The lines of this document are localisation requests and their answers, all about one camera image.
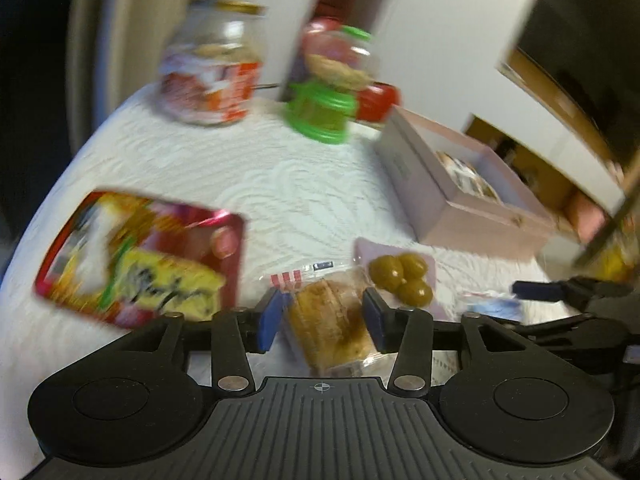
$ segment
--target jar label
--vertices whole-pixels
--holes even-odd
[[[164,108],[178,118],[222,124],[247,115],[261,63],[228,63],[192,54],[172,54],[160,67]]]

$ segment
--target green gumball machine base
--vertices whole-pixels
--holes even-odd
[[[347,140],[349,120],[356,116],[358,102],[317,79],[295,85],[296,97],[287,105],[290,126],[313,140],[341,144]]]

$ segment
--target pink box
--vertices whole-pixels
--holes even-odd
[[[555,232],[543,205],[488,146],[395,107],[376,151],[420,243],[529,260]],[[435,152],[471,164],[502,204],[462,191]]]

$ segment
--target table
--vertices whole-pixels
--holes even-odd
[[[2,480],[21,478],[42,459],[26,418],[37,384],[124,333],[55,308],[33,291],[47,248],[92,190],[132,189],[242,213],[249,223],[241,304],[250,301],[261,275],[318,260],[349,260],[358,236],[416,244],[372,148],[375,130],[355,125],[347,144],[320,144],[290,130],[280,106],[264,100],[255,100],[251,115],[233,126],[189,126],[159,113],[154,95],[154,86],[133,95],[78,153],[31,221],[0,288]],[[437,261],[436,297],[448,312],[457,286],[485,290],[516,279],[546,279],[535,261],[420,248]],[[568,314],[562,304],[529,304],[525,321]],[[275,359],[278,352],[286,348],[280,346]],[[454,355],[436,352],[434,382],[446,381],[455,369]]]

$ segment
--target glass jar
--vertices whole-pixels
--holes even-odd
[[[231,0],[195,0],[160,65],[159,100],[187,123],[244,118],[264,60],[263,8]]]
[[[369,33],[348,26],[315,34],[308,42],[305,60],[318,79],[347,92],[364,90],[378,68]]]

